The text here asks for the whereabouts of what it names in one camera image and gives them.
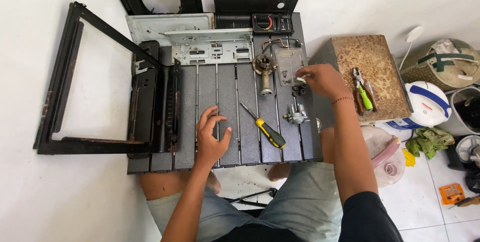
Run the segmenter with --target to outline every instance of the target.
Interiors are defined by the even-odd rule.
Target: green-handled screwdriver
[[[248,113],[255,119],[255,124],[265,133],[267,138],[270,140],[270,142],[279,148],[284,148],[285,145],[287,144],[285,142],[285,139],[280,135],[278,132],[273,130],[270,126],[265,123],[265,121],[261,118],[258,118],[256,115],[254,115],[248,108],[240,102],[240,104],[245,108],[245,110],[248,111]]]

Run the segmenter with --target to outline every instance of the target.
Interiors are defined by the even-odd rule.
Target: hand
[[[197,143],[198,153],[196,163],[199,165],[208,166],[211,168],[215,162],[217,162],[223,154],[227,151],[230,144],[230,138],[232,136],[232,128],[225,129],[223,138],[218,141],[213,137],[213,128],[219,121],[226,121],[227,118],[219,116],[217,106],[208,107],[201,116],[197,123]]]
[[[302,67],[297,71],[297,77],[303,77],[310,89],[317,94],[329,97],[335,101],[342,97],[351,97],[352,92],[343,82],[342,75],[330,64]]]

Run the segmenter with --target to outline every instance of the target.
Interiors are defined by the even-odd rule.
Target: bracelet
[[[351,99],[351,100],[355,100],[353,97],[342,97],[342,98],[339,98],[339,99],[335,100],[334,102],[332,102],[332,105],[333,105],[334,103],[336,103],[337,101],[340,101],[340,100],[342,100],[342,99]]]

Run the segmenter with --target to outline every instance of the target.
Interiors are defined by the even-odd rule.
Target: rice cooker
[[[437,86],[426,81],[405,84],[408,98],[413,107],[410,117],[387,122],[399,130],[433,127],[448,120],[452,108],[447,96]]]

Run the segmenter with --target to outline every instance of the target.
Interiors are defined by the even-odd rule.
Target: rag
[[[418,137],[407,141],[405,146],[416,157],[420,157],[420,151],[423,151],[428,159],[432,159],[437,150],[446,149],[455,143],[452,135],[438,128],[417,128],[415,133]]]

